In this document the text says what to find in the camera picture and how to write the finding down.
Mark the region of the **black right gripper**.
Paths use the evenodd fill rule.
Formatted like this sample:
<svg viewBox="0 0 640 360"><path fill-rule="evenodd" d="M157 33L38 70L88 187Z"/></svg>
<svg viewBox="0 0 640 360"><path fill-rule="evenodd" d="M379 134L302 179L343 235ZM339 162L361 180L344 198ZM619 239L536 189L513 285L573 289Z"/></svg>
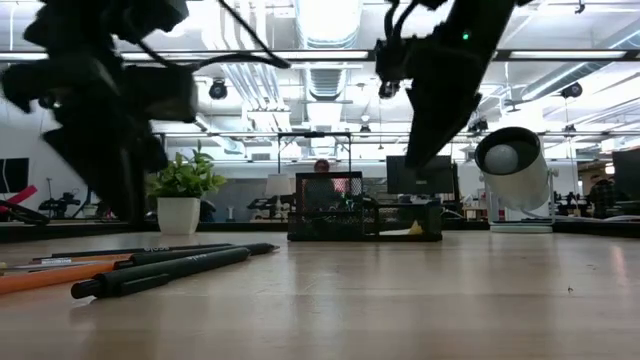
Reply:
<svg viewBox="0 0 640 360"><path fill-rule="evenodd" d="M405 158L409 168L424 166L467 124L482 99L480 84L494 53L490 29L436 29L425 37L391 35L376 41L375 72L381 83L412 82L407 91L413 108Z"/></svg>

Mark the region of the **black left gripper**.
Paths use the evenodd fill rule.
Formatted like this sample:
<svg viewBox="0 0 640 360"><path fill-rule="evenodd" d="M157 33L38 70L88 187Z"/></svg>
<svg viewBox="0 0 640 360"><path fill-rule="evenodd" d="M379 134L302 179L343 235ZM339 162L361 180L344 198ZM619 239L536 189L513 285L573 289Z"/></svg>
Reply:
<svg viewBox="0 0 640 360"><path fill-rule="evenodd" d="M178 65L126 65L107 49L48 51L46 57L18 62L0 71L6 100L25 113L31 102L57 102L62 110L97 107L110 120L87 119L46 132L43 140L82 178L122 221L142 221L143 169L168 166L161 141L149 126L130 120L193 123L198 91L192 72Z"/></svg>

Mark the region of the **black pen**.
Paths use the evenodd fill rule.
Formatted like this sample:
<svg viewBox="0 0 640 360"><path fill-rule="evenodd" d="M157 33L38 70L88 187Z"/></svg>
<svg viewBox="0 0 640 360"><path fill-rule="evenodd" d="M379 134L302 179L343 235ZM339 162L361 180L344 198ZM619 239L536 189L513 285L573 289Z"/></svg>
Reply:
<svg viewBox="0 0 640 360"><path fill-rule="evenodd" d="M115 270L131 268L135 266L147 265L157 262L169 261L189 256L210 254L210 253L223 253L227 254L231 251L243 249L249 255L263 255L270 252L274 252L279 249L279 246L270 243L254 243L244 245L227 245L219 247L207 247L195 250L176 250L166 252L153 252L153 253L137 253L129 257L128 260L118 261L114 264Z"/></svg>
<svg viewBox="0 0 640 360"><path fill-rule="evenodd" d="M125 249L113 249L113 250L90 250L90 251L80 251L80 252L54 253L46 257L33 258L32 261L38 262L45 259L69 258L69 257L120 255L120 254L133 254L133 253L145 253L145 252L148 253L148 252L174 251L174 250L195 250L195 249L215 248L215 247L231 246L231 245L233 244L221 243L221 244L187 245L187 246L125 248Z"/></svg>
<svg viewBox="0 0 640 360"><path fill-rule="evenodd" d="M89 280L75 283L71 287L71 296L75 299L126 296L165 285L174 279L243 262L249 256L243 249L238 249L227 254L189 256L99 273Z"/></svg>

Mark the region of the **yellow sticky note pad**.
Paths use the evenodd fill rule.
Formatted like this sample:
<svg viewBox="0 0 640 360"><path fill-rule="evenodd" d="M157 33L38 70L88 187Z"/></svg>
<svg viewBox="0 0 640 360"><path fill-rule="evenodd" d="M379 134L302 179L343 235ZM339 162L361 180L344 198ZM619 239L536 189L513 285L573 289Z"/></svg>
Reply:
<svg viewBox="0 0 640 360"><path fill-rule="evenodd" d="M423 228L417 223L413 222L409 227L402 227L396 230L384 230L381 231L381 235L389 236L405 236L405 235L422 235L424 233Z"/></svg>

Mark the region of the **black mesh desk organizer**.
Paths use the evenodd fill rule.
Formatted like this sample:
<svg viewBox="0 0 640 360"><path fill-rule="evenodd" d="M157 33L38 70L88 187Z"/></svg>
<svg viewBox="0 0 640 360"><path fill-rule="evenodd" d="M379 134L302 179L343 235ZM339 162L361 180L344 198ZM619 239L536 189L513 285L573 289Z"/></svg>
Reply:
<svg viewBox="0 0 640 360"><path fill-rule="evenodd" d="M360 171L298 173L295 207L288 215L290 241L437 242L442 239L440 203L381 203L364 189ZM417 222L422 235L381 235Z"/></svg>

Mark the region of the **black computer monitor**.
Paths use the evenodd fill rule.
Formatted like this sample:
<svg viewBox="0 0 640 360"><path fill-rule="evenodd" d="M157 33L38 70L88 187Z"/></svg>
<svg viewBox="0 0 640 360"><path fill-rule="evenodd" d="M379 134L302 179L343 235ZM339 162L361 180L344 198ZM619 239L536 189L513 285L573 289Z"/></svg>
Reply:
<svg viewBox="0 0 640 360"><path fill-rule="evenodd" d="M616 188L631 200L640 201L640 148L613 152Z"/></svg>
<svg viewBox="0 0 640 360"><path fill-rule="evenodd" d="M450 156L436 156L424 166L409 168L404 156L386 157L389 194L433 195L455 192Z"/></svg>

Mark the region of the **green plant in white pot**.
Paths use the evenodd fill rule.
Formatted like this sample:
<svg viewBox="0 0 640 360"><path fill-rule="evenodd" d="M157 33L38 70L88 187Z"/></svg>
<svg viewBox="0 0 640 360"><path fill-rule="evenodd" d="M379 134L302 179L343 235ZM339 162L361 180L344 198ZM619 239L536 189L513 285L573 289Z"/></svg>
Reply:
<svg viewBox="0 0 640 360"><path fill-rule="evenodd" d="M167 167L149 182L161 233L194 234L200 222L203 196L216 192L225 182L223 176L214 172L213 157L203 151L201 141L190 157L176 152Z"/></svg>

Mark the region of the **white cylindrical spotlight lamp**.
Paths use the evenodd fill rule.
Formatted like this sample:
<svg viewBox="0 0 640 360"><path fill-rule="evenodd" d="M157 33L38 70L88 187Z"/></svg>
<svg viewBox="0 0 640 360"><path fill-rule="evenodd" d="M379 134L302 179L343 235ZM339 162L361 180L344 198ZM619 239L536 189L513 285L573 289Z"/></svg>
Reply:
<svg viewBox="0 0 640 360"><path fill-rule="evenodd" d="M492 232L553 231L555 216L549 201L558 172L548 168L536 133L522 127L494 131L477 145L474 160L485 185Z"/></svg>

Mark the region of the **white table lamp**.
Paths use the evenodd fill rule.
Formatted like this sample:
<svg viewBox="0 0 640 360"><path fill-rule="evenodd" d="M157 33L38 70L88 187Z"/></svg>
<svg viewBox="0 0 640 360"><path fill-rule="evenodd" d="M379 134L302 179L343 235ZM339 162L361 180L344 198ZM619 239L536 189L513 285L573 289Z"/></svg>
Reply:
<svg viewBox="0 0 640 360"><path fill-rule="evenodd" d="M292 193L291 178L288 174L278 173L268 175L265 189L265 195L267 197L287 196Z"/></svg>

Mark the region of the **black aluminium rig frame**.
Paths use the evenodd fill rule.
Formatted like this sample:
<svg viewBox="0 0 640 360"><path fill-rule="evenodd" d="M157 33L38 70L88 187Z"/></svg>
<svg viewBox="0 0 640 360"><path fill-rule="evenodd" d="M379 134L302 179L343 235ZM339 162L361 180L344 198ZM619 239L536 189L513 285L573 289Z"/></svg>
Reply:
<svg viewBox="0 0 640 360"><path fill-rule="evenodd" d="M193 63L209 57L222 57L225 50L165 51L164 57L177 63ZM276 55L292 64L298 63L364 63L375 60L372 50L277 50ZM0 52L0 64L28 63L45 58L42 52ZM640 49L499 49L495 62L640 62ZM204 232L283 232L287 226L276 223L209 223L199 227ZM17 241L49 240L84 236L109 235L136 231L155 231L158 227L147 223L135 227L122 222L97 222L89 220L61 220L46 226L5 224L1 234L13 235Z"/></svg>

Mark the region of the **black wall screen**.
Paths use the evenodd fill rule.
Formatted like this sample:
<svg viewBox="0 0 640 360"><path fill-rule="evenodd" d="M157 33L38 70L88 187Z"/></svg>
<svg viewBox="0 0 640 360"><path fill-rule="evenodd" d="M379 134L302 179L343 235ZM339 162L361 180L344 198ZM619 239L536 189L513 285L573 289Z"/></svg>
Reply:
<svg viewBox="0 0 640 360"><path fill-rule="evenodd" d="M29 185L29 159L0 159L0 194L17 193Z"/></svg>

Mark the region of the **silver ventilation duct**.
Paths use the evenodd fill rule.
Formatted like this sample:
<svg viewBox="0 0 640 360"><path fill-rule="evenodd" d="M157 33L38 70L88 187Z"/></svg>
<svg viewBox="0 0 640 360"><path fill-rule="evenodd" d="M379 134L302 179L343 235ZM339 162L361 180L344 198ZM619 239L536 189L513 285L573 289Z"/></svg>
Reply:
<svg viewBox="0 0 640 360"><path fill-rule="evenodd" d="M295 0L296 29L303 49L350 49L356 44L362 0Z"/></svg>

